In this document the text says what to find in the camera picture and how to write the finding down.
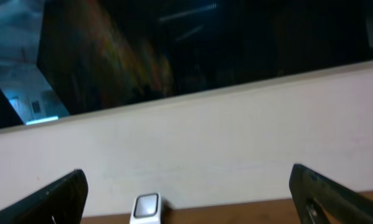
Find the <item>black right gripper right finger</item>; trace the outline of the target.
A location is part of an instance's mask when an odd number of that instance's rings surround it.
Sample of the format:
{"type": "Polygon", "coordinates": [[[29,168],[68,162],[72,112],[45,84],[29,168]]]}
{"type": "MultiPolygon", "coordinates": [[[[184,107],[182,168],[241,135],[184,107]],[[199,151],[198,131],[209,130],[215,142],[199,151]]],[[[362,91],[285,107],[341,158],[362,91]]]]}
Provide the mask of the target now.
{"type": "Polygon", "coordinates": [[[373,201],[311,170],[294,164],[289,188],[300,222],[329,223],[326,212],[341,223],[373,223],[373,201]]]}

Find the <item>white barcode scanner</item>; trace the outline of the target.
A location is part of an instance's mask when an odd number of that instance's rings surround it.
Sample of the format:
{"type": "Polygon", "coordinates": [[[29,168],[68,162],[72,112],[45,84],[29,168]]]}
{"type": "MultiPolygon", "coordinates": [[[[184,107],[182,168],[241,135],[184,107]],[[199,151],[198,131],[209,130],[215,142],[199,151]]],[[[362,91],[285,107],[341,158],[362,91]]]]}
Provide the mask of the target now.
{"type": "Polygon", "coordinates": [[[139,195],[135,198],[130,224],[163,224],[163,199],[160,193],[139,195]]]}

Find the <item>black glass panel right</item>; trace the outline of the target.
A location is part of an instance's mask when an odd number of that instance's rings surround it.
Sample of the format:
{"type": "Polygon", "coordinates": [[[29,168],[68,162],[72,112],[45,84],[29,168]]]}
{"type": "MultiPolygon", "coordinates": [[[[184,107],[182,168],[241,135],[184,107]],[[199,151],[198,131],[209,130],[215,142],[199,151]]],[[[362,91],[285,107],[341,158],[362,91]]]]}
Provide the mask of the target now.
{"type": "Polygon", "coordinates": [[[369,60],[373,0],[66,0],[37,67],[74,115],[369,60]]]}

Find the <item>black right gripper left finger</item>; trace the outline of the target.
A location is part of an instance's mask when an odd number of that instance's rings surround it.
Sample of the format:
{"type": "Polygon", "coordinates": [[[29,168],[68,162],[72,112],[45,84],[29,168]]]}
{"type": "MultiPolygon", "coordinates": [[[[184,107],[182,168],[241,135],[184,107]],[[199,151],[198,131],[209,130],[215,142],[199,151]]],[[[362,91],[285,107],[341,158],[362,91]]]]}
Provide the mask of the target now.
{"type": "Polygon", "coordinates": [[[79,224],[87,195],[88,183],[85,173],[81,169],[76,169],[0,210],[0,224],[79,224]]]}

